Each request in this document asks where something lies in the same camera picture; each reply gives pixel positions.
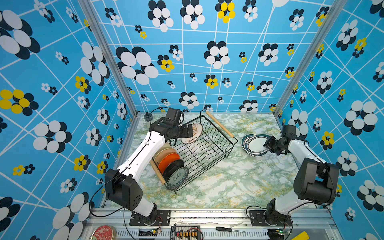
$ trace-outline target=black plate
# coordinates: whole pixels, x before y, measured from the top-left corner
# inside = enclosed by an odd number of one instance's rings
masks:
[[[168,167],[164,170],[163,177],[166,182],[168,182],[169,178],[172,176],[172,174],[178,170],[179,168],[184,167],[183,160],[176,160],[168,165]]]

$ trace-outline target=screwdriver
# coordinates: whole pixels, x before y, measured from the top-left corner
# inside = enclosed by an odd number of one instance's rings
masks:
[[[220,232],[245,232],[245,231],[232,230],[226,227],[216,227],[216,230]]]

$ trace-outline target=plate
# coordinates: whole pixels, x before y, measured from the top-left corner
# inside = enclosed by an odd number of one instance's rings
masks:
[[[184,167],[184,162],[183,162],[183,160],[180,160],[180,159],[169,164],[163,173],[163,177],[164,177],[165,181],[168,182],[171,175],[181,167]]]
[[[268,152],[264,147],[265,141],[269,138],[265,134],[248,134],[242,139],[242,147],[249,155],[260,157]]]
[[[157,166],[159,166],[159,163],[168,155],[170,155],[171,153],[176,153],[176,150],[173,149],[173,148],[166,148],[164,150],[162,150],[161,152],[159,152],[156,156],[156,158],[154,158],[155,160],[155,163]]]
[[[182,167],[176,170],[168,180],[169,189],[174,189],[175,187],[182,184],[188,177],[189,169],[187,167]]]
[[[191,144],[194,141],[196,141],[201,133],[203,132],[203,125],[199,122],[192,123],[192,129],[193,129],[193,136],[192,137],[185,137],[181,139],[181,142],[184,144]]]
[[[167,155],[160,163],[159,170],[161,173],[164,173],[165,169],[174,161],[179,160],[180,156],[177,153],[171,153]]]

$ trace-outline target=circuit board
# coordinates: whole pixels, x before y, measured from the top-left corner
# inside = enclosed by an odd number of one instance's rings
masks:
[[[170,240],[201,240],[200,226],[171,226]]]

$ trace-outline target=wooden handle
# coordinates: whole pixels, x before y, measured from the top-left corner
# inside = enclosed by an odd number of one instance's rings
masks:
[[[159,169],[157,168],[155,161],[153,161],[153,158],[149,162],[151,163],[153,170],[155,170],[156,175],[160,179],[160,182],[164,185],[166,183],[166,181],[165,181],[163,175],[161,174],[161,172],[159,171]]]
[[[210,112],[205,112],[210,118],[212,118],[213,121],[215,121],[215,123],[217,123],[217,125],[219,125],[226,133],[228,133],[228,135],[230,137],[235,137],[235,135],[233,135],[226,127],[224,127],[223,124],[221,124],[215,117],[213,117],[213,115],[210,113]]]

